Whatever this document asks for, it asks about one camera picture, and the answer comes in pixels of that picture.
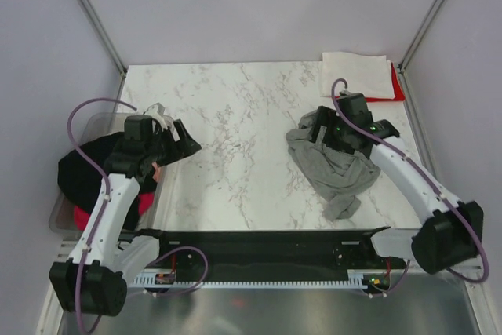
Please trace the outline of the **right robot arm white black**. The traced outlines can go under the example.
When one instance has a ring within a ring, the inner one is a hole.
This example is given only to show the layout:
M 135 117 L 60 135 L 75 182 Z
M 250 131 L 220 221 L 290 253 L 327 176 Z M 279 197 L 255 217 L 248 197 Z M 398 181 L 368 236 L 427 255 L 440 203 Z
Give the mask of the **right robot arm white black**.
M 310 142 L 338 152 L 362 154 L 395 184 L 414 209 L 419 229 L 382 228 L 359 247 L 361 262 L 371 268 L 387 257 L 414 260 L 428 274 L 453 272 L 455 266 L 479 257 L 481 283 L 489 274 L 482 247 L 484 213 L 477 202 L 463 202 L 442 186 L 406 150 L 399 131 L 386 119 L 376 121 L 361 93 L 345 93 L 333 109 L 318 107 Z

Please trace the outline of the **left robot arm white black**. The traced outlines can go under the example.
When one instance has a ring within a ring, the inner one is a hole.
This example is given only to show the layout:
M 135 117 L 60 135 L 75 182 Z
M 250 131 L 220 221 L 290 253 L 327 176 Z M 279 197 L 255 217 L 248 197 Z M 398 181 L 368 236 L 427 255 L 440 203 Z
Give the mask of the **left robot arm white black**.
M 121 255 L 115 253 L 129 209 L 154 166 L 179 162 L 202 148 L 181 120 L 157 129 L 156 124 L 150 115 L 127 117 L 121 137 L 101 165 L 75 148 L 102 181 L 80 240 L 68 259 L 53 263 L 49 271 L 65 311 L 116 316 L 126 301 L 127 286 L 140 271 L 150 262 L 163 267 L 171 261 L 171 246 L 148 235 L 135 238 Z

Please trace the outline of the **grey t shirt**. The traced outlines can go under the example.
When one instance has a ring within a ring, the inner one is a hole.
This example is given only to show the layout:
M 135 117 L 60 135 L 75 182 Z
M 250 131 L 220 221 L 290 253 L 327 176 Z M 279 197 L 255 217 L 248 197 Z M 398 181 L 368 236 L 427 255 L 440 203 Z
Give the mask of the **grey t shirt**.
M 380 168 L 360 152 L 348 154 L 328 147 L 322 138 L 323 126 L 314 142 L 315 113 L 303 115 L 298 127 L 286 134 L 288 152 L 315 192 L 326 200 L 323 216 L 327 221 L 351 218 L 361 205 L 357 195 L 372 187 Z

